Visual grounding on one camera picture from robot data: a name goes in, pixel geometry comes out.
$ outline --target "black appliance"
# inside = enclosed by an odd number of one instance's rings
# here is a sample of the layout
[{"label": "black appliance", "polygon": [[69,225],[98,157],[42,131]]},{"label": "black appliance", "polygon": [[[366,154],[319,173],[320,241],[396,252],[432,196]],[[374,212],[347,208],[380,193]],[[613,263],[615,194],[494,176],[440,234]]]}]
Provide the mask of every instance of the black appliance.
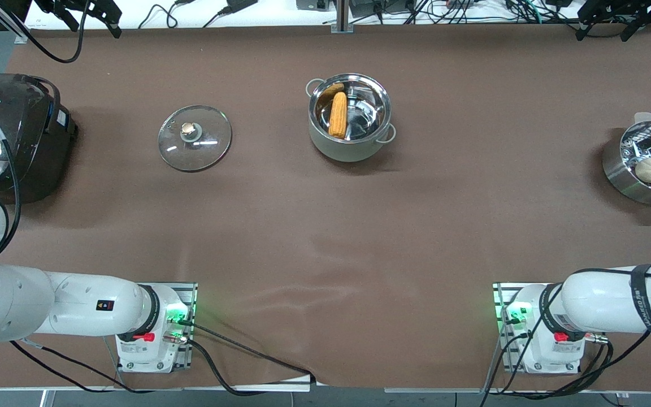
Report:
[{"label": "black appliance", "polygon": [[[23,204],[54,192],[77,139],[77,124],[59,100],[59,89],[49,80],[0,74],[0,127],[14,155]],[[0,199],[5,204],[15,200],[1,143]]]}]

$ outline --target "pot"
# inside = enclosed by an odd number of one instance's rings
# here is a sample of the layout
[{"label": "pot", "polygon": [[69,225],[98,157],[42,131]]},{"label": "pot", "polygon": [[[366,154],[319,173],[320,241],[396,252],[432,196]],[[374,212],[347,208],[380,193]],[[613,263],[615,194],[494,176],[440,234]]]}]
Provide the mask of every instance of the pot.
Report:
[{"label": "pot", "polygon": [[644,183],[635,175],[635,165],[648,157],[651,157],[651,113],[637,113],[635,123],[622,137],[605,146],[602,167],[619,192],[651,205],[651,183]]},{"label": "pot", "polygon": [[[309,89],[320,83],[312,93]],[[346,136],[328,134],[333,92],[324,91],[342,83],[348,100]],[[373,78],[346,73],[323,79],[313,79],[305,85],[310,96],[308,124],[310,139],[321,153],[340,162],[358,162],[376,154],[396,138],[396,128],[390,123],[390,98],[383,86]]]}]

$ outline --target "gray floor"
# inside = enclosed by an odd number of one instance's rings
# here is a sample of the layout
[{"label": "gray floor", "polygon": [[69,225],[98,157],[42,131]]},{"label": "gray floor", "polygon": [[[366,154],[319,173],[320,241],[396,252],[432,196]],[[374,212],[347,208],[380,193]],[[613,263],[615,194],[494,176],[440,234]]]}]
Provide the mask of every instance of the gray floor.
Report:
[{"label": "gray floor", "polygon": [[[7,67],[11,50],[14,48],[15,36],[10,33],[0,33],[0,72]],[[39,405],[41,391],[0,391],[0,406],[16,405],[17,407],[35,407]],[[480,395],[460,394],[461,407],[476,407],[481,400]],[[631,405],[651,407],[651,395],[631,395]],[[291,404],[307,407],[401,407],[418,405],[421,407],[454,405],[453,394],[389,394],[383,389],[355,389],[339,387],[312,386],[308,393],[269,393],[256,397],[234,397],[225,392],[215,391],[182,391],[154,392],[146,395],[134,395],[118,391],[107,394],[92,394],[82,391],[59,391],[54,397],[55,407],[142,407],[143,405],[177,405],[177,407],[288,407]],[[579,394],[544,401],[515,399],[514,397],[490,397],[487,406],[517,407],[535,405],[538,407],[568,407],[594,406],[608,407],[597,394]]]}]

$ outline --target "white sticker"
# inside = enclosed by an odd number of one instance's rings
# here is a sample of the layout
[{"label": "white sticker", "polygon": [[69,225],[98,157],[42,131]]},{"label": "white sticker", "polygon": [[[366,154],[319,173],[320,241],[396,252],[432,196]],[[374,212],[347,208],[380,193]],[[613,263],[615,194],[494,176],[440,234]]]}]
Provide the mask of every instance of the white sticker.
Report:
[{"label": "white sticker", "polygon": [[581,343],[564,343],[557,342],[552,346],[552,351],[556,353],[577,353],[581,350]]},{"label": "white sticker", "polygon": [[64,111],[60,110],[59,113],[57,113],[57,123],[61,124],[62,126],[67,125],[67,114],[64,113]]}]

